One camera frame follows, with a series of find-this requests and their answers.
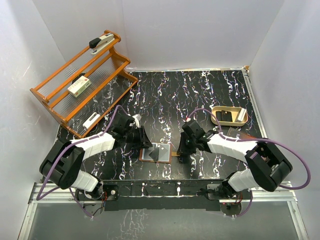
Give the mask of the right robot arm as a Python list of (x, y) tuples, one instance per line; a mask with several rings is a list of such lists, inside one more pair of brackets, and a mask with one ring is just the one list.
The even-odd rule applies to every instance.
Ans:
[(216, 130), (204, 131), (195, 120), (185, 122), (180, 134), (178, 154), (189, 156), (197, 150), (225, 155), (245, 163), (248, 168), (235, 171), (214, 189), (201, 189), (201, 195), (233, 199), (243, 190), (263, 188), (273, 192), (292, 171), (293, 166), (271, 142), (227, 137)]

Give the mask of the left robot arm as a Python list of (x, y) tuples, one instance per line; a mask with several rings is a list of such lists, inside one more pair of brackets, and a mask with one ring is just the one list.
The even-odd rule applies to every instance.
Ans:
[(101, 181), (82, 171), (82, 162), (102, 152), (113, 151), (125, 144), (134, 149), (152, 147), (139, 114), (119, 115), (107, 132), (100, 132), (78, 140), (58, 139), (39, 167), (39, 172), (58, 187), (65, 190), (83, 190), (93, 200), (103, 195)]

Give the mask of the brown leather card holder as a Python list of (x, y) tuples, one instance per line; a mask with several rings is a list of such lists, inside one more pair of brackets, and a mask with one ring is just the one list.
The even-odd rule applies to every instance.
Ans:
[(149, 163), (170, 164), (173, 157), (179, 157), (177, 151), (174, 151), (170, 143), (152, 143), (152, 147), (140, 150), (139, 160)]

